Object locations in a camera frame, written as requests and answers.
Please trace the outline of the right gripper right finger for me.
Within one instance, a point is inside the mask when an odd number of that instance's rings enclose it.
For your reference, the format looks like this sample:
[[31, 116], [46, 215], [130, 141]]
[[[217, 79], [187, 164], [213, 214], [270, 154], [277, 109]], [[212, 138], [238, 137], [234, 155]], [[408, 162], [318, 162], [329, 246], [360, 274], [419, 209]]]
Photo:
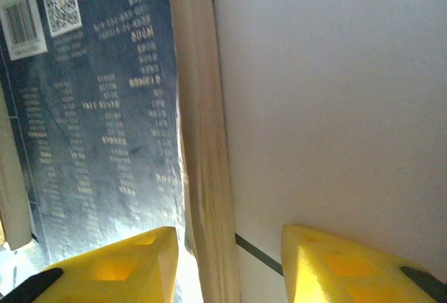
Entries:
[[289, 302], [446, 301], [417, 263], [304, 226], [283, 226], [281, 266]]

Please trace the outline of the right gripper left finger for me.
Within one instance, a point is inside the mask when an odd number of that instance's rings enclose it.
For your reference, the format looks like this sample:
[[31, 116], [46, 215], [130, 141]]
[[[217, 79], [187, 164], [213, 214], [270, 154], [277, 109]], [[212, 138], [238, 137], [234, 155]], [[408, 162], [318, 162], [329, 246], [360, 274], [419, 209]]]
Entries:
[[55, 263], [2, 302], [172, 302], [179, 247], [163, 226]]

